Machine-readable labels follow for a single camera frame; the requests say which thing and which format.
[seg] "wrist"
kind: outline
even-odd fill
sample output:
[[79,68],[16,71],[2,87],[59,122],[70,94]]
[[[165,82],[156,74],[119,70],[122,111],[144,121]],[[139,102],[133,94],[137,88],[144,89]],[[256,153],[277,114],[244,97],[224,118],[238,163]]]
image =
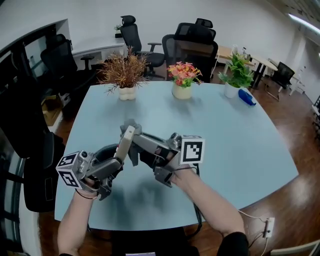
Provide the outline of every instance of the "wrist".
[[82,196],[84,198],[88,198],[88,199],[96,199],[97,198],[97,192],[87,192],[83,189],[75,189],[76,190],[76,194],[78,194],[79,196]]
[[191,168],[181,170],[176,185],[184,192],[187,192],[194,186],[195,180],[198,178],[197,174]]

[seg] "chair backrest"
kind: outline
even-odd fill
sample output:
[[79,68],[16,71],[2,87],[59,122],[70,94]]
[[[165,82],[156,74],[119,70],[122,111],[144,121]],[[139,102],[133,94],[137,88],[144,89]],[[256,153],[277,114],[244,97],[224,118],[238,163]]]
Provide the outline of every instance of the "chair backrest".
[[59,45],[60,43],[66,41],[66,37],[63,34],[56,34],[52,37],[50,37],[46,42],[46,47],[47,48],[52,48],[55,45]]
[[53,43],[41,53],[41,60],[56,77],[61,78],[77,71],[69,40]]
[[279,81],[283,85],[289,84],[295,72],[286,64],[279,62],[278,70],[274,72],[272,80]]
[[46,124],[38,85],[33,77],[18,77],[18,82],[0,94],[0,127],[21,158],[42,150]]
[[132,47],[133,52],[141,51],[142,45],[139,38],[138,26],[135,24],[136,18],[132,15],[121,16],[122,27],[120,28],[123,40],[128,47]]
[[197,18],[195,21],[195,24],[205,26],[209,29],[212,29],[214,27],[211,20],[204,19],[204,18]]
[[212,35],[213,40],[215,40],[217,32],[211,28],[209,28],[209,29],[211,31],[211,35]]
[[213,40],[209,28],[192,23],[180,23],[173,39],[175,41],[173,55],[177,61],[192,63],[202,73],[199,79],[209,83],[218,52],[218,45]]
[[[182,57],[181,49],[176,46],[176,41],[174,39],[174,34],[167,34],[162,38],[162,47],[164,52],[164,60],[166,67],[176,64],[179,62]],[[169,77],[169,71],[166,71],[166,80],[173,80],[172,77]]]
[[214,41],[209,28],[193,24],[193,23],[180,23],[174,34],[175,40],[189,41],[205,45],[211,45]]

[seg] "black and white marker cube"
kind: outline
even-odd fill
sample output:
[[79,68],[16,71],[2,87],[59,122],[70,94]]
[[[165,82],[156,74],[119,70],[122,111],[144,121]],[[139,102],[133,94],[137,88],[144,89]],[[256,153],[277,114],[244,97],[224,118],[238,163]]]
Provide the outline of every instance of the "black and white marker cube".
[[63,156],[55,169],[66,186],[75,189],[82,189],[79,181],[76,178],[76,175],[73,172],[73,167],[77,164],[78,154],[79,152],[76,152]]
[[82,187],[79,183],[79,181],[77,180],[74,172],[72,170],[68,170],[68,169],[57,169],[57,172],[59,173],[60,177],[62,178],[62,180],[64,181],[64,183],[68,186],[68,187],[73,187],[75,189],[81,189]]
[[182,135],[180,165],[201,164],[205,155],[205,140],[197,135]]

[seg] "black mesh chair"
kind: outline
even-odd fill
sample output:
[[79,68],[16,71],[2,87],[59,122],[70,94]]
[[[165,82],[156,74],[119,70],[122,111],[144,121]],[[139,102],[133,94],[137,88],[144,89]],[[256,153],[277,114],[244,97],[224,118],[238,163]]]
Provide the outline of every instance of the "black mesh chair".
[[58,84],[61,95],[86,91],[96,77],[95,70],[89,70],[89,60],[92,56],[81,58],[85,60],[85,70],[78,70],[71,50],[71,42],[58,34],[47,41],[47,48],[41,53],[41,59],[51,72],[52,79]]
[[62,138],[50,132],[41,108],[37,83],[33,77],[18,77],[0,93],[0,128],[14,151],[25,159],[24,199],[33,212],[55,209],[58,174],[56,166],[63,156]]
[[172,63],[176,61],[192,63],[202,73],[199,79],[210,83],[211,71],[218,52],[218,45],[213,40],[210,30],[202,25],[180,23],[173,40],[167,40],[166,45],[163,46],[165,54],[166,51],[169,53],[169,49],[171,49],[170,54],[173,56],[173,60],[169,59],[169,61]]
[[148,72],[146,76],[165,79],[163,76],[155,74],[154,71],[154,68],[162,66],[165,62],[164,54],[154,52],[155,46],[161,46],[161,43],[149,42],[148,45],[151,46],[150,51],[141,51],[142,45],[139,38],[138,27],[135,24],[136,18],[131,15],[121,16],[121,18],[122,27],[120,28],[120,31],[125,44],[128,47],[132,47],[132,50],[136,55],[146,55],[146,62],[150,69],[150,72]]
[[204,19],[204,18],[197,18],[195,21],[195,24],[201,25],[201,26],[204,26],[204,27],[210,29],[211,34],[212,34],[212,38],[213,38],[213,40],[215,40],[217,32],[212,29],[214,27],[214,25],[212,24],[211,20]]
[[271,80],[276,82],[278,85],[280,85],[280,89],[278,90],[278,94],[277,95],[273,95],[270,92],[267,91],[267,88],[269,87],[268,84],[265,84],[265,91],[274,99],[276,99],[277,101],[280,101],[280,92],[282,89],[287,89],[288,85],[291,85],[290,80],[291,78],[294,76],[295,72],[288,67],[286,64],[280,62],[278,67],[277,67],[277,71],[275,71],[273,73],[273,75],[271,76]]
[[[169,68],[170,65],[180,62],[182,58],[182,51],[175,45],[175,35],[167,34],[162,38],[162,47],[164,52],[165,65]],[[172,81],[173,77],[169,77],[169,71],[166,70],[166,80]]]

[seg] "white pot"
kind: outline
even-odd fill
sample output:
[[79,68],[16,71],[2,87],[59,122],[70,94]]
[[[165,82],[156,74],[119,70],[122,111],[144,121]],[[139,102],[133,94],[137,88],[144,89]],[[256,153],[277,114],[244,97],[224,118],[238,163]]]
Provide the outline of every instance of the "white pot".
[[122,101],[134,100],[136,98],[136,88],[119,88],[119,99]]
[[227,98],[233,98],[234,96],[236,96],[236,94],[238,93],[239,88],[233,87],[230,84],[228,84],[227,82],[224,85],[224,95]]
[[187,100],[191,98],[191,86],[183,88],[173,82],[172,94],[179,100]]

